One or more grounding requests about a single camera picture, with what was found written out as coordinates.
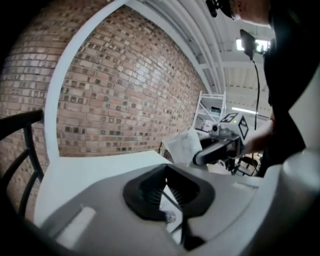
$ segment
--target white ceiling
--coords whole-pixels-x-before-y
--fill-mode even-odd
[[[274,37],[268,27],[243,21],[233,21],[220,10],[212,18],[205,0],[140,0],[162,16],[187,43],[211,85],[213,93],[226,91],[227,108],[238,107],[255,111],[258,80],[254,64],[243,51],[238,51],[236,40],[240,29],[257,39],[269,41]],[[259,115],[269,117],[268,87],[263,71],[263,58],[254,57],[260,79]]]

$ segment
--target wire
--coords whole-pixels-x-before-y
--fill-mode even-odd
[[[254,60],[252,60],[252,62],[254,64],[256,77],[258,79],[258,95],[256,98],[255,118],[254,118],[254,130],[256,130],[257,129],[257,116],[258,116],[258,108],[259,108],[259,99],[260,99],[260,80],[259,80],[259,73],[258,73],[256,62]],[[258,173],[257,167],[255,165],[254,154],[252,154],[251,159],[252,159],[252,164],[254,166],[254,170]]]

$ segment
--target black shirt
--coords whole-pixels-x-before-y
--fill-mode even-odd
[[[260,177],[269,166],[282,164],[305,148],[288,111],[308,86],[319,65],[317,2],[270,0],[269,23],[275,39],[264,55],[264,72],[275,128],[263,153]]]

